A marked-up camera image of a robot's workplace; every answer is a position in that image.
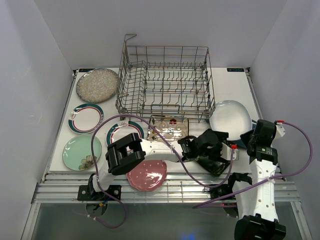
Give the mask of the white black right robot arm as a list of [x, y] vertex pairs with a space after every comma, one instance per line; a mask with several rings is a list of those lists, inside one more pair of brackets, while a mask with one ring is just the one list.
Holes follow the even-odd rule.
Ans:
[[275, 207], [275, 180], [278, 152], [272, 147], [277, 134], [274, 122], [259, 119], [253, 130], [240, 136], [246, 146], [251, 181], [232, 181], [226, 194], [236, 199], [238, 221], [236, 240], [282, 240], [287, 229], [279, 223]]

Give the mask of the white oval plate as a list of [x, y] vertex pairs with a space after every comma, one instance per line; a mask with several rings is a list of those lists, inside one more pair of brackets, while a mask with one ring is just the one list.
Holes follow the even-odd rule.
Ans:
[[241, 135], [252, 129], [252, 119], [243, 104], [235, 100], [218, 102], [209, 124], [213, 131], [228, 133], [229, 141], [241, 139]]

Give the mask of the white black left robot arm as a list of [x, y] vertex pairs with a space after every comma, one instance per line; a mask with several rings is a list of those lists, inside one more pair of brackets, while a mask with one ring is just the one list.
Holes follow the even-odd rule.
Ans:
[[107, 147], [105, 162], [88, 181], [88, 193], [100, 200], [116, 176], [125, 175], [147, 161], [184, 164], [197, 162], [214, 176], [219, 176], [234, 161], [235, 153], [227, 145], [227, 132], [207, 129], [200, 136], [186, 136], [177, 141], [148, 141], [130, 133]]

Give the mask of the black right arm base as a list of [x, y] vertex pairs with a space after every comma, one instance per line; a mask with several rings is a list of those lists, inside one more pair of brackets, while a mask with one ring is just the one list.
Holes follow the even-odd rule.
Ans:
[[[232, 173], [227, 180], [227, 184], [222, 184], [219, 187], [211, 188], [209, 190], [210, 198], [215, 199], [224, 195], [231, 194], [233, 192], [233, 186], [235, 183], [248, 183], [252, 185], [252, 178], [248, 176], [248, 173]], [[239, 212], [236, 203], [225, 203], [224, 206], [232, 206], [232, 207], [224, 207], [224, 211], [231, 215], [232, 217], [238, 217]]]

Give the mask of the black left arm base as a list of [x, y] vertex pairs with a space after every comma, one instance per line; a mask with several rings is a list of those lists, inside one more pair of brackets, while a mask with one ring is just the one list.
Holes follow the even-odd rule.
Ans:
[[[86, 185], [80, 185], [77, 193], [78, 201], [104, 201], [108, 198], [102, 191], [96, 191], [93, 187], [93, 176], [91, 174], [88, 183]], [[107, 190], [105, 190], [109, 195], [115, 199], [121, 199], [122, 186], [121, 185], [110, 185]]]

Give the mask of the teal square plate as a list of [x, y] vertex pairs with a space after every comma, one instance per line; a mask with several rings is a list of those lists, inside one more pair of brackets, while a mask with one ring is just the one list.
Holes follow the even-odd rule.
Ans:
[[251, 127], [249, 129], [246, 129], [245, 132], [240, 134], [239, 139], [232, 140], [231, 142], [233, 144], [236, 144], [241, 149], [247, 149], [247, 144], [249, 143], [250, 138], [252, 137], [252, 134], [256, 128], [257, 121], [251, 120]]

